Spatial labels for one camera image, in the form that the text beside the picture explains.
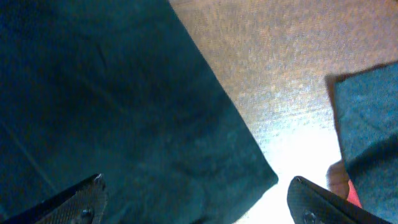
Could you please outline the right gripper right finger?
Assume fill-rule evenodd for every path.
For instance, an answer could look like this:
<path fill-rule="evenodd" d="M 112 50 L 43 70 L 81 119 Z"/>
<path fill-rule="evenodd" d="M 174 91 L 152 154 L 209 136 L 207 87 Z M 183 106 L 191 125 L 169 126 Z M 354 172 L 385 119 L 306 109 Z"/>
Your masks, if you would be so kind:
<path fill-rule="evenodd" d="M 290 182 L 287 204 L 295 224 L 391 224 L 302 176 Z"/>

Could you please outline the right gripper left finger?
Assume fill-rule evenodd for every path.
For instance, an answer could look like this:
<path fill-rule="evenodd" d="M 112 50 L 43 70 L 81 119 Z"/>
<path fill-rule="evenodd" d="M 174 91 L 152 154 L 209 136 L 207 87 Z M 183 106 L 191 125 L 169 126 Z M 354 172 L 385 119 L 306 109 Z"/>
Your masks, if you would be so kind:
<path fill-rule="evenodd" d="M 103 174 L 95 174 L 3 224 L 100 224 L 108 203 Z"/>

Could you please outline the black shorts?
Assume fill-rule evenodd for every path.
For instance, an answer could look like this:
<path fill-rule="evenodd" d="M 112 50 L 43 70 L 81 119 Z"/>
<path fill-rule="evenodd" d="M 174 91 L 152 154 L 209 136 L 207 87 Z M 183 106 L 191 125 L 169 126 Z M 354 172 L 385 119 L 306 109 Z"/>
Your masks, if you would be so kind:
<path fill-rule="evenodd" d="M 1 1 L 1 213 L 97 173 L 105 223 L 233 223 L 278 181 L 168 1 Z"/>

